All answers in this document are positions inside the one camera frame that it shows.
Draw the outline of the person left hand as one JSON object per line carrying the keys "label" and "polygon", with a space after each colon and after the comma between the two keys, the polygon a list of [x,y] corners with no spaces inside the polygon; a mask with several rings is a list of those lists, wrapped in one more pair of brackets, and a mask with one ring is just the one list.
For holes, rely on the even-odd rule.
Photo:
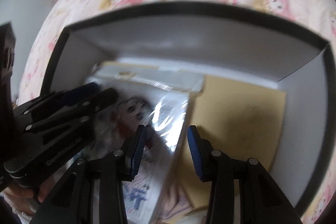
{"label": "person left hand", "polygon": [[[51,176],[39,187],[38,202],[42,203],[48,196],[49,192],[55,185],[54,177]],[[30,204],[30,200],[34,197],[34,192],[30,189],[22,188],[16,182],[11,183],[5,190],[1,192],[1,196],[15,212],[25,213],[33,216],[36,210]]]}

